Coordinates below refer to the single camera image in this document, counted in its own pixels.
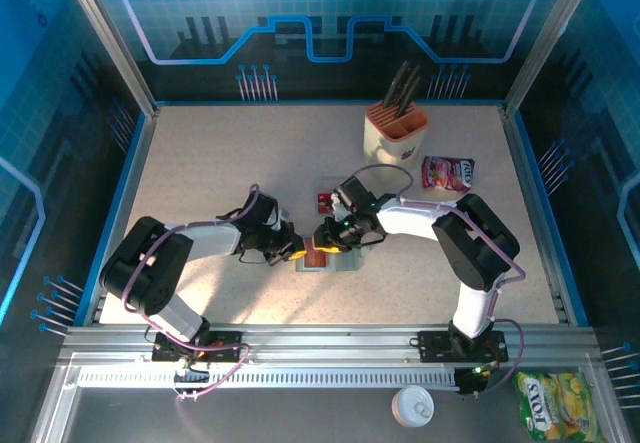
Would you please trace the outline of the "cream knife block orange top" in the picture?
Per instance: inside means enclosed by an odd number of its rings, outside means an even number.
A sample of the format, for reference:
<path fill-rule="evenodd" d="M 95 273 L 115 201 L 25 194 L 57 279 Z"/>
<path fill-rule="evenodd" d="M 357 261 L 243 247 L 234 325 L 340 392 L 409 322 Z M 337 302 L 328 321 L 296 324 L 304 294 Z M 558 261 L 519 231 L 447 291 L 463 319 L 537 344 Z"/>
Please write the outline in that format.
<path fill-rule="evenodd" d="M 402 116 L 398 106 L 370 106 L 364 117 L 363 157 L 366 165 L 390 164 L 412 171 L 430 122 L 428 115 L 410 103 Z"/>

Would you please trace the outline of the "aluminium right corner post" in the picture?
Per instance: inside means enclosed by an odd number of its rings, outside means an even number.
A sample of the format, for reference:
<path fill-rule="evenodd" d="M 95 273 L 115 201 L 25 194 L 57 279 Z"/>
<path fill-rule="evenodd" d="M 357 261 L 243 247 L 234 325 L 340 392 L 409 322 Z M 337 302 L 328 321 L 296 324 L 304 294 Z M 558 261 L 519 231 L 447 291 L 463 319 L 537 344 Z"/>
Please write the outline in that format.
<path fill-rule="evenodd" d="M 582 0 L 556 0 L 504 102 L 504 116 L 513 118 L 554 46 L 566 31 Z"/>

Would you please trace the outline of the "aluminium corner post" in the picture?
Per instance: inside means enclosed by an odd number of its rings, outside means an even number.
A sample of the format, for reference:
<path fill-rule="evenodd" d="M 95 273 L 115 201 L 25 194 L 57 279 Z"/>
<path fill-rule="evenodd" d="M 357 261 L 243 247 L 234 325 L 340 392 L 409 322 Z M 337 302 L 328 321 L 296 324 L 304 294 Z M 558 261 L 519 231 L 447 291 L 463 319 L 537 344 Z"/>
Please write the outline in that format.
<path fill-rule="evenodd" d="M 554 46 L 566 31 L 582 0 L 556 0 L 504 102 L 504 116 L 513 118 Z"/>
<path fill-rule="evenodd" d="M 141 111 L 147 117 L 155 117 L 158 112 L 155 98 L 105 5 L 101 0 L 76 1 L 87 16 L 92 28 Z"/>

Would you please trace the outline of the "pink candy bag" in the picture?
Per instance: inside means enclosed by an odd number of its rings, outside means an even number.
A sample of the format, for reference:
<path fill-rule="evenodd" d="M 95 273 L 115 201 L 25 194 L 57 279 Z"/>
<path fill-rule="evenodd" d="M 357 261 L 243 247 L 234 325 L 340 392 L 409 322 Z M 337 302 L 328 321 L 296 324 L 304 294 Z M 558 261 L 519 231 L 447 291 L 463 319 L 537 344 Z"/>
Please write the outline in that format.
<path fill-rule="evenodd" d="M 421 176 L 424 188 L 467 193 L 473 186 L 475 161 L 470 158 L 426 156 Z"/>

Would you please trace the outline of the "aluminium right side rail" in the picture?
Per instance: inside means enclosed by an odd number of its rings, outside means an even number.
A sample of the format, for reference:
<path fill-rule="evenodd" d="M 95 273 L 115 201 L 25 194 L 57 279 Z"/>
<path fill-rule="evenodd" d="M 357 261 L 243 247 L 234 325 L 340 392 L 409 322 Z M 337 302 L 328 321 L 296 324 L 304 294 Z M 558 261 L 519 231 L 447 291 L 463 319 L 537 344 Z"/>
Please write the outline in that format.
<path fill-rule="evenodd" d="M 541 266 L 560 325 L 574 326 L 574 314 L 571 304 L 566 302 L 564 272 L 555 255 L 555 244 L 552 241 L 549 225 L 544 213 L 542 199 L 539 194 L 533 168 L 526 153 L 524 140 L 513 117 L 506 114 L 502 106 L 498 113 L 509 146 L 515 173 L 522 191 L 524 204 L 540 257 Z"/>

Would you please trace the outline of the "black handled knife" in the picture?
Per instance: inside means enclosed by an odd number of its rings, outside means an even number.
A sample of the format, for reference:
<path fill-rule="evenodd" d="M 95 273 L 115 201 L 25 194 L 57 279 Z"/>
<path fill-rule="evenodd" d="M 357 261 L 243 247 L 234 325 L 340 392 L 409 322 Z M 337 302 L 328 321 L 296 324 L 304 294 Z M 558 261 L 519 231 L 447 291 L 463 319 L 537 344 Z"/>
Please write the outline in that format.
<path fill-rule="evenodd" d="M 399 88 L 401 86 L 401 84 L 404 81 L 405 76 L 408 74 L 408 71 L 410 69 L 410 63 L 408 61 L 404 61 L 400 68 L 398 69 L 398 71 L 396 72 L 396 74 L 394 75 L 386 93 L 384 98 L 382 99 L 382 107 L 383 108 L 387 108 L 389 106 L 391 106 L 395 99 L 396 99 L 396 93 L 399 91 Z"/>
<path fill-rule="evenodd" d="M 407 84 L 406 88 L 403 90 L 399 99 L 398 108 L 395 114 L 396 119 L 399 119 L 406 114 L 407 109 L 409 108 L 410 104 L 414 100 L 415 94 L 420 86 L 420 83 L 421 83 L 421 78 L 419 76 L 416 76 L 411 80 L 410 83 Z"/>
<path fill-rule="evenodd" d="M 419 71 L 419 65 L 412 65 L 408 61 L 403 62 L 389 85 L 383 105 L 385 107 L 400 106 L 419 81 Z"/>

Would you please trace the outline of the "aluminium left side rail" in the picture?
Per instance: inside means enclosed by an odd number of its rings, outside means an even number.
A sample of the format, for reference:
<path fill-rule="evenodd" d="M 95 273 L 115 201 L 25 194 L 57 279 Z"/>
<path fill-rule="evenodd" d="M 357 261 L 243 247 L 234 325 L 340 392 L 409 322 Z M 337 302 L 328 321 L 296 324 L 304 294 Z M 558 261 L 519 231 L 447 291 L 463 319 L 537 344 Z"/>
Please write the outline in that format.
<path fill-rule="evenodd" d="M 140 115 L 136 123 L 134 136 L 125 157 L 75 314 L 75 326 L 92 324 L 93 315 L 103 292 L 99 283 L 99 275 L 103 265 L 124 238 L 156 124 L 156 116 L 145 116 L 144 114 Z"/>

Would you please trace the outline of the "aluminium left corner post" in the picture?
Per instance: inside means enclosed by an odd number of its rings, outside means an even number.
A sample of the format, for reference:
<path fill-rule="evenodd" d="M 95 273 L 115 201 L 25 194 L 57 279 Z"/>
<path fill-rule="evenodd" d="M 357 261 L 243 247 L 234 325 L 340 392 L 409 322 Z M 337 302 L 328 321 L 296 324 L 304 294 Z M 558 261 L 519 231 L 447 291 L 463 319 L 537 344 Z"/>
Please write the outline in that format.
<path fill-rule="evenodd" d="M 105 5 L 101 0 L 76 1 L 87 16 L 92 28 L 141 111 L 147 117 L 155 117 L 158 112 L 155 98 Z"/>

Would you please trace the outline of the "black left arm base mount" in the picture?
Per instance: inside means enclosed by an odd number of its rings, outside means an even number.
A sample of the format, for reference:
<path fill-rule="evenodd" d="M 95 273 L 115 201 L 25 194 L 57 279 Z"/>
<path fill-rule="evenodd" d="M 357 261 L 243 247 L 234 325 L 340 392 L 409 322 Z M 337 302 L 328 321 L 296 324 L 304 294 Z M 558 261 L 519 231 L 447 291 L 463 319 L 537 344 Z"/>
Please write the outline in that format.
<path fill-rule="evenodd" d="M 241 355 L 242 333 L 239 331 L 204 331 L 190 342 L 194 346 L 212 347 L 212 351 L 192 350 L 179 345 L 163 334 L 155 336 L 151 360 L 153 362 L 237 363 Z"/>

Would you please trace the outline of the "aluminium rail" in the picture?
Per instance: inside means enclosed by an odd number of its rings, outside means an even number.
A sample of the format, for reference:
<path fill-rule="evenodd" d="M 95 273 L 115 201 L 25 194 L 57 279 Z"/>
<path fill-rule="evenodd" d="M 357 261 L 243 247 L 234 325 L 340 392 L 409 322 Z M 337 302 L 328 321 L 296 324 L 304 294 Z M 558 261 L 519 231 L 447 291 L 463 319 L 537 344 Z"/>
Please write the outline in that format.
<path fill-rule="evenodd" d="M 265 367 L 400 367 L 420 364 L 410 340 L 420 331 L 444 331 L 435 325 L 262 325 L 219 324 L 218 331 L 239 331 L 251 347 L 249 361 Z M 583 366 L 602 361 L 590 327 L 524 324 L 524 366 Z M 148 362 L 151 336 L 144 325 L 75 327 L 68 331 L 58 361 L 75 365 Z"/>
<path fill-rule="evenodd" d="M 125 157 L 75 314 L 75 326 L 92 324 L 93 315 L 103 292 L 99 283 L 99 275 L 103 265 L 124 238 L 156 124 L 156 116 L 145 116 L 144 114 L 140 115 L 136 123 L 134 136 Z"/>
<path fill-rule="evenodd" d="M 498 113 L 509 146 L 515 173 L 522 191 L 524 204 L 540 257 L 541 266 L 560 325 L 574 326 L 574 314 L 571 304 L 566 302 L 564 272 L 555 255 L 555 244 L 552 241 L 549 225 L 544 213 L 542 199 L 539 194 L 533 168 L 526 153 L 524 140 L 513 117 L 506 114 L 502 106 Z"/>

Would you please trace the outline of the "yellow candy bag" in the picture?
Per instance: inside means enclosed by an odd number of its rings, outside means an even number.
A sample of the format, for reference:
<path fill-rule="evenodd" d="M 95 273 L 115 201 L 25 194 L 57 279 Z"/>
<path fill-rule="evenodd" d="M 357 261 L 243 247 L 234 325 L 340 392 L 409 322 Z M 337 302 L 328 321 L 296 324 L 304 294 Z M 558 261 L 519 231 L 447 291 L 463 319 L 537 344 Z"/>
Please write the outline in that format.
<path fill-rule="evenodd" d="M 582 373 L 516 373 L 520 421 L 534 441 L 607 443 Z"/>

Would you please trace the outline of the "aluminium front rail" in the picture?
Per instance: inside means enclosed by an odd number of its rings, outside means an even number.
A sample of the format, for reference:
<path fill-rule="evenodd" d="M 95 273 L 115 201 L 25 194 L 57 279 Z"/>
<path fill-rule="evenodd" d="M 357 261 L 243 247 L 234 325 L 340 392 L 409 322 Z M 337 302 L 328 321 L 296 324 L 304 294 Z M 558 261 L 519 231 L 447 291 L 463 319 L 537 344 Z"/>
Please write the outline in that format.
<path fill-rule="evenodd" d="M 219 324 L 218 331 L 239 331 L 251 347 L 249 361 L 265 367 L 400 367 L 420 364 L 410 340 L 420 331 L 444 331 L 435 325 L 262 325 Z M 524 366 L 583 366 L 602 361 L 590 327 L 524 324 Z M 151 336 L 144 325 L 75 327 L 68 331 L 58 361 L 75 365 L 148 362 Z"/>

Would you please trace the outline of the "green card holder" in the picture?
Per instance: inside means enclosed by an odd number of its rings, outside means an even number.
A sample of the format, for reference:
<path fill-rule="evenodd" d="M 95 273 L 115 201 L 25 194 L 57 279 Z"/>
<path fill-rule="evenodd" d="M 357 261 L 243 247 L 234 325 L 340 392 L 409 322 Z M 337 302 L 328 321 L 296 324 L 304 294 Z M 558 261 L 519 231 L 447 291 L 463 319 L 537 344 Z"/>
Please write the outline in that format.
<path fill-rule="evenodd" d="M 327 267 L 320 270 L 305 269 L 303 258 L 295 261 L 295 269 L 297 272 L 319 273 L 319 272 L 348 272 L 357 271 L 362 265 L 362 257 L 358 251 L 350 251 L 347 253 L 327 254 Z"/>

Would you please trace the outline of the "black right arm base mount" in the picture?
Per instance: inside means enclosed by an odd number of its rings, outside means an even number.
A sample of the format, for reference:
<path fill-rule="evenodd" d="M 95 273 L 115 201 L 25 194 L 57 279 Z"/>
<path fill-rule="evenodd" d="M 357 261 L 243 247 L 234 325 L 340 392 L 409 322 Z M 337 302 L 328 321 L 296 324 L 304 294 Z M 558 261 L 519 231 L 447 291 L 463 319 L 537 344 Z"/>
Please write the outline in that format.
<path fill-rule="evenodd" d="M 422 363 L 499 363 L 509 359 L 504 333 L 491 330 L 469 340 L 449 331 L 421 331 L 409 340 Z"/>

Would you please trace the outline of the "white tin can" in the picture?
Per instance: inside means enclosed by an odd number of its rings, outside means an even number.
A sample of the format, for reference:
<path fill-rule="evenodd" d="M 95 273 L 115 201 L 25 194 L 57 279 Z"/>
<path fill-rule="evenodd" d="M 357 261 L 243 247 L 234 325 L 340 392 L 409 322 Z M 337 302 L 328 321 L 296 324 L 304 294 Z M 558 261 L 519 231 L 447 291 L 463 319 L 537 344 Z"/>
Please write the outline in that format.
<path fill-rule="evenodd" d="M 427 425 L 434 415 L 434 401 L 423 387 L 411 385 L 399 390 L 393 397 L 391 410 L 395 420 L 407 428 Z"/>

